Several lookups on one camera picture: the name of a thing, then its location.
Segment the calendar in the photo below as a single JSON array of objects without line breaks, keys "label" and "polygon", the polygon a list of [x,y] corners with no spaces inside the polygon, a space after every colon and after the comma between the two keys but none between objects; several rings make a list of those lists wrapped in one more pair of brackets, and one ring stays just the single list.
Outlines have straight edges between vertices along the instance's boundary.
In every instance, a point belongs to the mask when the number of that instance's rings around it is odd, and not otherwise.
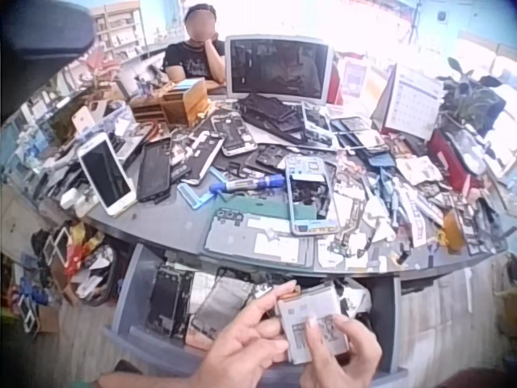
[{"label": "calendar", "polygon": [[372,120],[382,132],[392,129],[431,139],[442,103],[442,82],[396,65]]}]

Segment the person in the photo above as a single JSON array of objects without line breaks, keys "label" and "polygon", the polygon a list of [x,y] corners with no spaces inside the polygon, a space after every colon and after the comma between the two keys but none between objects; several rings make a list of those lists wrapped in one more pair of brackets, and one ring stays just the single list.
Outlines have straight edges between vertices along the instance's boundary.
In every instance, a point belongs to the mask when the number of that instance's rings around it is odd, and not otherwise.
[{"label": "person", "polygon": [[172,82],[204,78],[207,90],[225,84],[225,43],[218,40],[216,10],[208,4],[191,6],[185,15],[190,39],[171,44],[163,58],[163,68]]},{"label": "person", "polygon": [[269,89],[311,97],[321,93],[316,63],[303,55],[299,46],[290,42],[275,42],[276,53],[264,64],[263,78]]},{"label": "person", "polygon": [[[251,302],[218,335],[200,368],[188,378],[146,377],[112,373],[97,381],[100,388],[255,388],[264,371],[287,359],[288,341],[278,318],[263,320],[282,295],[292,293],[294,280]],[[313,361],[301,375],[302,388],[360,388],[376,372],[381,350],[376,337],[362,323],[334,316],[336,327],[351,343],[351,359],[341,367],[331,355],[314,319],[306,325],[307,344]]]}]

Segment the green leaf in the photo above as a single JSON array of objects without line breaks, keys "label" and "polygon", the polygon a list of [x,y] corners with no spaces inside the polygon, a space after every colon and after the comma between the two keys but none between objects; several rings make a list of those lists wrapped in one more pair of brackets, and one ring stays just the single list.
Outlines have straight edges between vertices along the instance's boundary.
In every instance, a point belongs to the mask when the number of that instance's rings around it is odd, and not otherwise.
[{"label": "green leaf", "polygon": [[498,87],[502,85],[501,81],[499,81],[496,77],[492,77],[491,75],[485,75],[479,78],[479,83],[487,87]]},{"label": "green leaf", "polygon": [[460,63],[454,59],[453,57],[447,58],[447,61],[449,62],[449,66],[451,66],[455,71],[463,75],[463,70],[461,69]]}]

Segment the wooden box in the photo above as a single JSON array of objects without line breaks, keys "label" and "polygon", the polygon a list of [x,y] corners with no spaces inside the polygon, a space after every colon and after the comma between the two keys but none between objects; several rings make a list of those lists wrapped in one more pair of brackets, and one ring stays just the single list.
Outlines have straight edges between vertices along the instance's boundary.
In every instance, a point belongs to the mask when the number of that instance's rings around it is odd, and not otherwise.
[{"label": "wooden box", "polygon": [[203,78],[186,79],[177,85],[165,85],[153,97],[135,97],[129,106],[138,122],[157,120],[194,126],[198,115],[208,108],[207,87]]}]

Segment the black t-shirt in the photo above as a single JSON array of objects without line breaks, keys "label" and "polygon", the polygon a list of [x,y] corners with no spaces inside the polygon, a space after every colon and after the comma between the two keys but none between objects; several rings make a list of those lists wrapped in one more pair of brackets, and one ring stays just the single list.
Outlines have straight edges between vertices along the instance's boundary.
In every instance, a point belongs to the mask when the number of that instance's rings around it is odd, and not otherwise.
[{"label": "black t-shirt", "polygon": [[[225,42],[215,40],[213,45],[219,55],[223,57],[225,55]],[[165,51],[163,69],[166,70],[169,66],[183,67],[187,78],[206,78],[213,80],[204,46],[192,47],[187,44],[187,42],[171,44]]]}]

